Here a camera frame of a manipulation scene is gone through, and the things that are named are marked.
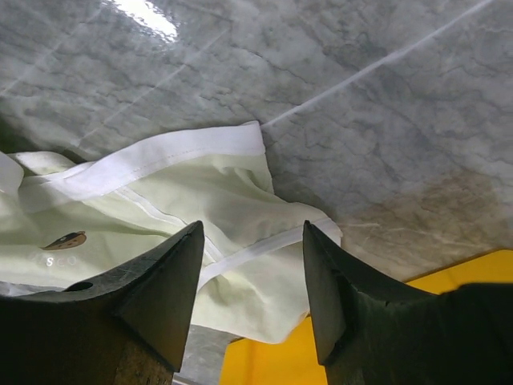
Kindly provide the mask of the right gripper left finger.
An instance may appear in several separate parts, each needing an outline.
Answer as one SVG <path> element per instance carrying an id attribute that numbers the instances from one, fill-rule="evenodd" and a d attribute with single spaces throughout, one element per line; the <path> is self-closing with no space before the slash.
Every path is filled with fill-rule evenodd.
<path id="1" fill-rule="evenodd" d="M 171 383 L 183 362 L 203 252 L 197 221 L 63 291 L 2 298 L 2 383 Z"/>

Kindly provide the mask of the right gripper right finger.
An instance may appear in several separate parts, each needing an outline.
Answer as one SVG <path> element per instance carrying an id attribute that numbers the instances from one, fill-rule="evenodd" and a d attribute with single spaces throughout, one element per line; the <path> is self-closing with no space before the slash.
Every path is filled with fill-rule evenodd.
<path id="1" fill-rule="evenodd" d="M 330 384 L 509 384 L 512 286 L 431 294 L 303 228 L 317 360 Z"/>

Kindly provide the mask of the pale green white underwear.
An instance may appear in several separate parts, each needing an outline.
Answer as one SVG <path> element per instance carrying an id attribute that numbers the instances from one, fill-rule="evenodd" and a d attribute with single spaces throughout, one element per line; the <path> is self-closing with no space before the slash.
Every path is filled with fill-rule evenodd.
<path id="1" fill-rule="evenodd" d="M 204 252 L 192 323 L 280 343 L 309 312 L 302 253 L 320 209 L 273 191 L 261 127 L 167 132 L 75 164 L 1 156 L 1 293 L 63 290 L 154 248 L 195 221 Z"/>

